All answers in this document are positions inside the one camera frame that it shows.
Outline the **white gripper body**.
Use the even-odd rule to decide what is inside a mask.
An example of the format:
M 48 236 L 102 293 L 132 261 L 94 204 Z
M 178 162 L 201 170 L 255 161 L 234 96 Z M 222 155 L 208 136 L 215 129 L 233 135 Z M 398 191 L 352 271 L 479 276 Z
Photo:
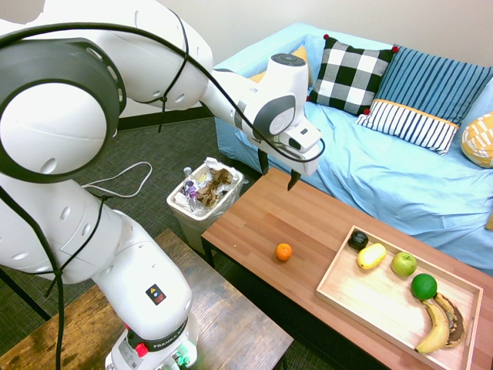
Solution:
M 289 138 L 288 143 L 281 143 L 279 140 L 253 139 L 253 145 L 267 153 L 268 156 L 277 158 L 280 162 L 291 169 L 295 169 L 301 175 L 310 176 L 318 167 L 319 157 L 322 154 L 322 148 L 319 144 L 322 141 L 315 143 L 314 146 L 305 152 L 295 149 L 290 145 L 291 143 L 293 143 L 292 138 Z

